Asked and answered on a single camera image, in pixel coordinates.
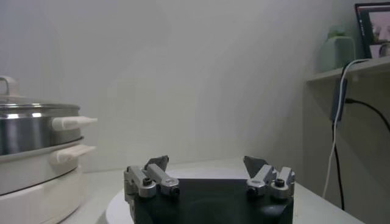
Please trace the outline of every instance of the cable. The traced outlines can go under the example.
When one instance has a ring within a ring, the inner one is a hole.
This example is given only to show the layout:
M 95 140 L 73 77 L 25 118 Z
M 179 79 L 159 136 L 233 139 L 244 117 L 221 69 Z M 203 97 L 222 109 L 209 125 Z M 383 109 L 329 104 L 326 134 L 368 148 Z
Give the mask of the cable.
M 378 109 L 376 109 L 375 107 L 369 105 L 368 103 L 365 103 L 365 102 L 362 102 L 362 101 L 359 101 L 359 100 L 354 100 L 354 99 L 351 99 L 351 98 L 346 98 L 346 103 L 348 103 L 348 104 L 353 104 L 353 103 L 361 104 L 361 105 L 364 105 L 364 106 L 370 108 L 371 110 L 375 111 L 375 112 L 380 116 L 380 118 L 382 118 L 383 122 L 385 123 L 386 128 L 387 128 L 388 131 L 390 132 L 390 124 L 389 124 L 389 121 L 388 121 L 388 120 L 386 119 L 386 117 L 385 117 Z
M 344 191 L 342 189 L 341 168 L 340 168 L 339 153 L 337 151 L 337 145 L 335 145 L 335 156 L 336 156 L 337 178 L 338 178 L 339 190 L 340 190 L 341 209 L 343 211 L 345 211 L 346 207 L 345 207 L 345 204 L 344 204 Z
M 340 116 L 340 111 L 341 111 L 344 81 L 345 81 L 348 69 L 353 64 L 359 63 L 359 62 L 364 62 L 364 61 L 367 61 L 367 59 L 357 59 L 357 60 L 351 61 L 350 63 L 348 63 L 344 67 L 344 69 L 342 71 L 342 76 L 341 76 L 341 79 L 340 79 L 340 87 L 339 87 L 340 89 L 339 89 L 339 97 L 338 97 L 338 106 L 337 106 L 335 121 L 334 121 L 334 124 L 333 124 L 333 144 L 332 144 L 332 148 L 331 148 L 329 159 L 328 159 L 327 177 L 326 177 L 326 180 L 325 180 L 325 186 L 324 186 L 324 191 L 322 193 L 322 198 L 325 198 L 325 196 L 327 194 L 327 189 L 328 189 L 328 184 L 329 184 L 329 177 L 330 177 L 330 169 L 332 167 L 331 160 L 332 160 L 332 157 L 333 157 L 333 154 L 334 154 L 334 151 L 335 151 L 335 147 L 336 147 L 336 130 L 337 130 L 337 122 L 338 122 L 338 119 L 339 119 L 339 116 Z

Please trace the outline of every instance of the white cooker base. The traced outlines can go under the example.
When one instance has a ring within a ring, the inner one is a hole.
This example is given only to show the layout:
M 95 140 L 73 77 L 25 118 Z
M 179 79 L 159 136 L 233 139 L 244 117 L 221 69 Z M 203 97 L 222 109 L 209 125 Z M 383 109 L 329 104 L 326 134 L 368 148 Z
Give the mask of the white cooker base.
M 63 164 L 52 164 L 50 159 L 53 153 L 71 149 L 79 142 L 0 156 L 0 195 L 44 183 L 75 169 L 77 158 Z
M 0 196 L 1 223 L 55 224 L 82 201 L 80 167 L 43 184 Z

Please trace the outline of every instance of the green bottle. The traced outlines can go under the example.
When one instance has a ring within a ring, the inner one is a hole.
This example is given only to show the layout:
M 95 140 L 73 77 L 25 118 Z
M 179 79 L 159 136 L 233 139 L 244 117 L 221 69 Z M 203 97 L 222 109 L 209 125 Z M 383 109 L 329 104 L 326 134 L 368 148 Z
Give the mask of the green bottle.
M 328 39 L 321 47 L 319 56 L 320 72 L 341 68 L 356 59 L 355 42 L 348 37 L 342 26 L 329 29 Z

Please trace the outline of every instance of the bolt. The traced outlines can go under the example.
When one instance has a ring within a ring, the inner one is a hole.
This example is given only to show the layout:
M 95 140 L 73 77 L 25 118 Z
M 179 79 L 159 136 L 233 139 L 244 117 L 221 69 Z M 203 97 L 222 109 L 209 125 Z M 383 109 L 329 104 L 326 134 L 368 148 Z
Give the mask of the bolt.
M 247 192 L 246 192 L 246 194 L 247 194 L 249 197 L 255 197 L 255 196 L 257 196 L 257 193 L 258 193 L 258 191 L 257 191 L 257 189 L 254 188 L 254 187 L 248 188 L 248 190 L 247 190 Z
M 278 178 L 278 179 L 275 180 L 275 186 L 277 186 L 277 187 L 284 187 L 285 186 L 285 181 Z
M 177 197 L 180 195 L 180 189 L 178 187 L 174 187 L 169 191 L 169 194 L 173 197 Z
M 147 178 L 144 178 L 143 180 L 142 180 L 142 185 L 143 186 L 149 186 L 149 185 L 151 185 L 152 184 L 152 179 L 150 179 L 149 177 L 147 177 Z

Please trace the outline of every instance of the white handle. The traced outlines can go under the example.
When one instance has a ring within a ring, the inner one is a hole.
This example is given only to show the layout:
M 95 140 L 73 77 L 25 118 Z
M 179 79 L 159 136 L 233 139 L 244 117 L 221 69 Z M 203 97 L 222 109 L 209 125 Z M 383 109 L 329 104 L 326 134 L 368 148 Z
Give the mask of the white handle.
M 54 165 L 63 164 L 71 159 L 76 159 L 77 157 L 82 156 L 95 149 L 95 146 L 87 146 L 81 144 L 70 148 L 54 151 L 50 155 L 50 163 Z
M 82 128 L 96 121 L 98 121 L 96 118 L 89 118 L 84 116 L 56 117 L 53 118 L 51 125 L 55 131 L 66 131 Z
M 6 96 L 19 96 L 19 84 L 15 79 L 8 76 L 0 76 L 0 81 L 5 81 L 7 85 Z

